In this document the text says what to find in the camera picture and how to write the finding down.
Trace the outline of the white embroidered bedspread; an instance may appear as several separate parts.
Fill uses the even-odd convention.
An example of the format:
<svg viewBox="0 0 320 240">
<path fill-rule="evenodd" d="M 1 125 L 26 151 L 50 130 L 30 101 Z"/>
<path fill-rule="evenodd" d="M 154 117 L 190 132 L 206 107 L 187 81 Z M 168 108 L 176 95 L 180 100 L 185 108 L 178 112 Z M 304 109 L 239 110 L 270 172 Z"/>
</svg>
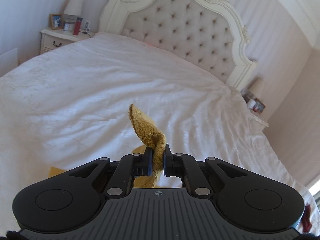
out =
<svg viewBox="0 0 320 240">
<path fill-rule="evenodd" d="M 295 188 L 319 234 L 312 194 L 278 159 L 237 89 L 168 51 L 107 33 L 1 77 L 1 233 L 18 229 L 16 194 L 46 179 L 51 167 L 119 160 L 139 147 L 130 105 L 156 123 L 173 152 L 215 156 Z"/>
</svg>

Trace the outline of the right cream nightstand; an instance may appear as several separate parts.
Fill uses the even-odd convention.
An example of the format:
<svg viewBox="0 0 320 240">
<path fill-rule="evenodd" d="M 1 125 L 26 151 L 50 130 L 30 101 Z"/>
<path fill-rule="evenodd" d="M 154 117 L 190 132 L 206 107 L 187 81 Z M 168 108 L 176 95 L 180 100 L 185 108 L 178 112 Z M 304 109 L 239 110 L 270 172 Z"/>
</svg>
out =
<svg viewBox="0 0 320 240">
<path fill-rule="evenodd" d="M 259 114 L 258 112 L 255 112 L 253 109 L 248 108 L 251 115 L 253 116 L 254 120 L 259 124 L 261 130 L 263 131 L 265 128 L 269 127 L 269 124 L 265 121 L 263 116 Z"/>
</svg>

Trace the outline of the cream nightstand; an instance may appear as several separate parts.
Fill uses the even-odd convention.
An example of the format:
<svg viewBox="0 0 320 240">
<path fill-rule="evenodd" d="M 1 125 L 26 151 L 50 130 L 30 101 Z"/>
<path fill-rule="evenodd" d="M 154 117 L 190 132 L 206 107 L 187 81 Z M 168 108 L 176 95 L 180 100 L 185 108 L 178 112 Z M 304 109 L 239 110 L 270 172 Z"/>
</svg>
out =
<svg viewBox="0 0 320 240">
<path fill-rule="evenodd" d="M 259 114 L 258 112 L 255 112 L 253 109 L 248 108 L 251 115 L 253 116 L 254 120 L 259 124 L 261 130 L 263 131 L 265 128 L 269 127 L 269 124 L 265 121 L 263 116 Z"/>
<path fill-rule="evenodd" d="M 56 48 L 65 45 L 92 38 L 95 33 L 80 31 L 79 35 L 73 35 L 71 31 L 64 31 L 63 29 L 44 28 L 40 31 L 41 45 L 40 54 L 49 52 Z"/>
</svg>

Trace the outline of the white cylinder speaker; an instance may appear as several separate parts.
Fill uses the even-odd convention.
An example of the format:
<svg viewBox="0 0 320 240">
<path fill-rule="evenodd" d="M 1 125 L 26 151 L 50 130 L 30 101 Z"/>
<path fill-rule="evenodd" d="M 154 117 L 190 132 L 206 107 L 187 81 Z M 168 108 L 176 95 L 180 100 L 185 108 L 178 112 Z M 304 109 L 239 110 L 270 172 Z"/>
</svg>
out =
<svg viewBox="0 0 320 240">
<path fill-rule="evenodd" d="M 248 101 L 248 103 L 247 103 L 247 107 L 248 107 L 249 109 L 253 109 L 254 106 L 255 106 L 255 104 L 256 104 L 256 101 L 255 101 L 253 98 L 251 98 L 251 99 Z"/>
</svg>

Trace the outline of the red fabric item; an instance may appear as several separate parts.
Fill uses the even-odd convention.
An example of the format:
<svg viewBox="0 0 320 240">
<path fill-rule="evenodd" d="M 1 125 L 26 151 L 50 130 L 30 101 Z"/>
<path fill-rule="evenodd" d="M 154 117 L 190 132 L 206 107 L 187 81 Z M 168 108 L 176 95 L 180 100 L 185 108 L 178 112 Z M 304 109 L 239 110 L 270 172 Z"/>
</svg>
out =
<svg viewBox="0 0 320 240">
<path fill-rule="evenodd" d="M 310 222 L 311 206 L 310 204 L 305 206 L 304 213 L 301 218 L 301 224 L 303 226 L 303 232 L 309 233 L 312 228 L 312 223 Z"/>
</svg>

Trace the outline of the red water bottle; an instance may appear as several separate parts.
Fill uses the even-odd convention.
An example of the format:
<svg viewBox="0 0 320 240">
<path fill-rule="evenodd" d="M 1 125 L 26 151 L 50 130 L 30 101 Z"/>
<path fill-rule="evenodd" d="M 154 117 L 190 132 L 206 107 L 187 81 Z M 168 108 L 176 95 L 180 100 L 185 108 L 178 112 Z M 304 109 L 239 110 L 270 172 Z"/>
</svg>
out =
<svg viewBox="0 0 320 240">
<path fill-rule="evenodd" d="M 78 17 L 74 25 L 73 35 L 75 36 L 79 35 L 81 24 L 82 24 L 82 18 Z"/>
</svg>

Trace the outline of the cream tufted headboard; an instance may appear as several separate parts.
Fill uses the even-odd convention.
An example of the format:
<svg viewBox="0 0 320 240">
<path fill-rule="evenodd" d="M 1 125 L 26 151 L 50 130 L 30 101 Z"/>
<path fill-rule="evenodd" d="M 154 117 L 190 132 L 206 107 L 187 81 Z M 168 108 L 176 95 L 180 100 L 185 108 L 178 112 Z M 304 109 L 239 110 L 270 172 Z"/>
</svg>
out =
<svg viewBox="0 0 320 240">
<path fill-rule="evenodd" d="M 99 31 L 169 51 L 236 89 L 257 66 L 246 55 L 247 28 L 228 0 L 108 0 Z"/>
</svg>

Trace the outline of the small white desk display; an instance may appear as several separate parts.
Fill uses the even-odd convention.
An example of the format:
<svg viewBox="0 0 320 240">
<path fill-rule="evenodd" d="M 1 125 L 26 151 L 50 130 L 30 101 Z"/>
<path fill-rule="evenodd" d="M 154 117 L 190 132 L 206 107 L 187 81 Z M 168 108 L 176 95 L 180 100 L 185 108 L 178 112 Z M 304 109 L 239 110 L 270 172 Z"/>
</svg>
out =
<svg viewBox="0 0 320 240">
<path fill-rule="evenodd" d="M 83 30 L 84 31 L 88 31 L 89 30 L 89 26 L 90 26 L 90 21 L 85 21 L 84 26 L 83 26 Z"/>
</svg>

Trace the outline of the left cream nightstand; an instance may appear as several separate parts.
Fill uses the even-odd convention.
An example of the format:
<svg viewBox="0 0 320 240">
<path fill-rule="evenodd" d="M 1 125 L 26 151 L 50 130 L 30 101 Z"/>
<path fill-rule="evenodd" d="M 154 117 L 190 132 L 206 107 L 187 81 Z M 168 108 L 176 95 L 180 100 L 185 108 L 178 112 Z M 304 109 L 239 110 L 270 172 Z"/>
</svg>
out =
<svg viewBox="0 0 320 240">
<path fill-rule="evenodd" d="M 95 33 L 80 31 L 79 35 L 73 35 L 71 31 L 64 31 L 63 29 L 44 28 L 40 31 L 41 45 L 40 54 L 49 52 L 56 48 L 65 45 L 92 38 Z"/>
</svg>

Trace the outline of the small white alarm clock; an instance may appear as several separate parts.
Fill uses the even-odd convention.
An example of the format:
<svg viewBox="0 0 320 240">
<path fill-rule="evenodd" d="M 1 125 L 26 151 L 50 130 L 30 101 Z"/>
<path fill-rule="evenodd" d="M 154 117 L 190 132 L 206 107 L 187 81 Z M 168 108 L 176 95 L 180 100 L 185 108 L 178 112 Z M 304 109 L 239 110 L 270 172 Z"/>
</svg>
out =
<svg viewBox="0 0 320 240">
<path fill-rule="evenodd" d="M 73 31 L 74 30 L 74 23 L 65 23 L 63 30 L 64 31 Z"/>
</svg>

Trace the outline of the left white table lamp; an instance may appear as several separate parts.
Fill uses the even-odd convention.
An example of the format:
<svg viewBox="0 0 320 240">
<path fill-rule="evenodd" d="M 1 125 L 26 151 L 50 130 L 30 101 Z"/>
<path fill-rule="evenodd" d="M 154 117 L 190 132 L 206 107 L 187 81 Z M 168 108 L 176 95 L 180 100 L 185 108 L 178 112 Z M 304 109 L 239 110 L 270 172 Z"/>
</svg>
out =
<svg viewBox="0 0 320 240">
<path fill-rule="evenodd" d="M 64 11 L 64 24 L 75 23 L 76 19 L 81 16 L 83 0 L 69 0 Z"/>
</svg>

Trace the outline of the right wooden photo frame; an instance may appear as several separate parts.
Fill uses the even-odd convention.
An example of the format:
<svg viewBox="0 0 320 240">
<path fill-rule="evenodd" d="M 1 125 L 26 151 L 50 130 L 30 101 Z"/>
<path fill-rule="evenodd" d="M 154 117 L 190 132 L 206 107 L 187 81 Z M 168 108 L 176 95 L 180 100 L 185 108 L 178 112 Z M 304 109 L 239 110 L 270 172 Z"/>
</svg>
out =
<svg viewBox="0 0 320 240">
<path fill-rule="evenodd" d="M 253 106 L 253 111 L 261 114 L 265 110 L 266 106 L 259 100 L 255 99 L 255 105 Z"/>
</svg>

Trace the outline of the wooden photo frame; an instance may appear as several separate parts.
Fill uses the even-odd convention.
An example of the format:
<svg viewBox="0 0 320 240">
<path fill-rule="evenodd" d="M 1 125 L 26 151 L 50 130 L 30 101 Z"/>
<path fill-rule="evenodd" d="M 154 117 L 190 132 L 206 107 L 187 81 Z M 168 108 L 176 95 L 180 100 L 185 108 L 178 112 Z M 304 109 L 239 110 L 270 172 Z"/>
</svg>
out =
<svg viewBox="0 0 320 240">
<path fill-rule="evenodd" d="M 265 110 L 266 106 L 259 100 L 255 99 L 255 105 L 253 106 L 253 111 L 261 114 Z"/>
<path fill-rule="evenodd" d="M 50 18 L 50 27 L 53 30 L 63 29 L 62 14 L 50 14 L 49 18 Z"/>
</svg>

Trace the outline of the left wooden photo frame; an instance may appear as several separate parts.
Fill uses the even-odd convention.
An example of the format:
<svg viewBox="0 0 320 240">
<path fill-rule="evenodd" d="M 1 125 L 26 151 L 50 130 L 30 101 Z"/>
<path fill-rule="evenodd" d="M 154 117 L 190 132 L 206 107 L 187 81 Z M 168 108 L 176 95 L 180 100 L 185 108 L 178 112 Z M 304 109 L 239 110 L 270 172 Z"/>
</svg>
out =
<svg viewBox="0 0 320 240">
<path fill-rule="evenodd" d="M 63 29 L 62 14 L 50 14 L 49 18 L 50 18 L 50 27 L 53 30 Z"/>
</svg>

